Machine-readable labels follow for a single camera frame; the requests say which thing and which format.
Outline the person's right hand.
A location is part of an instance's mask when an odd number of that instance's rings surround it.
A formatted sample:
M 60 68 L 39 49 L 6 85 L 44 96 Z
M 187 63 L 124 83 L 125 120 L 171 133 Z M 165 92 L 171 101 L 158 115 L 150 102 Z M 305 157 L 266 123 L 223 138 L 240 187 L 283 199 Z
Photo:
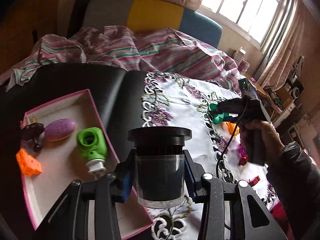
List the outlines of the person's right hand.
M 281 142 L 278 133 L 275 128 L 266 121 L 253 120 L 245 125 L 240 125 L 240 138 L 241 144 L 246 147 L 248 131 L 249 130 L 260 130 L 262 139 L 266 149 L 265 163 L 268 166 L 272 166 L 279 162 L 280 154 L 284 149 L 284 144 Z

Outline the black jacket right forearm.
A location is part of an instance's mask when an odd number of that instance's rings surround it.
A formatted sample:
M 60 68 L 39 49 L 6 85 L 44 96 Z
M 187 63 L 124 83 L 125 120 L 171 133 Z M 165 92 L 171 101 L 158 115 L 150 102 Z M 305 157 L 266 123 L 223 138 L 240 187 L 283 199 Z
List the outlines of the black jacket right forearm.
M 292 142 L 267 170 L 267 179 L 284 207 L 294 238 L 319 239 L 319 168 Z

